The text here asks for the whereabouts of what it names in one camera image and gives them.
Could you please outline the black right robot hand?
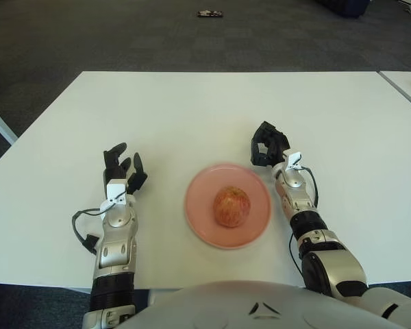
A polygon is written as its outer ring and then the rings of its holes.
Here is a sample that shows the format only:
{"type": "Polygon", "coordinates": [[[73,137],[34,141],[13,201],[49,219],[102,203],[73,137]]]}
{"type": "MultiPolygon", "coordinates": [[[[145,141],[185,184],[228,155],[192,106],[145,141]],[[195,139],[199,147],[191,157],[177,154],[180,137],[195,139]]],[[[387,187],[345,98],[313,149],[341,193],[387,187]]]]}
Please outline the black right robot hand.
{"type": "Polygon", "coordinates": [[[264,121],[251,139],[251,163],[274,171],[302,170],[301,153],[291,151],[285,134],[264,121]]]}

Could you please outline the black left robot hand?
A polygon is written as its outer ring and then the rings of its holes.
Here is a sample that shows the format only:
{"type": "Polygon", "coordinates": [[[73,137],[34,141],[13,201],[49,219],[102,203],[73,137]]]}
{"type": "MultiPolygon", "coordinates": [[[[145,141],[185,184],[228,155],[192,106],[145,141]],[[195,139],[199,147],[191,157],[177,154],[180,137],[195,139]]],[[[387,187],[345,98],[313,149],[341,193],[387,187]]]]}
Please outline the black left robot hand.
{"type": "Polygon", "coordinates": [[[105,162],[103,183],[106,200],[101,208],[108,209],[118,204],[126,205],[128,198],[139,191],[148,178],[138,153],[135,153],[133,158],[128,157],[120,161],[126,149],[127,143],[120,143],[103,152],[105,162]]]}

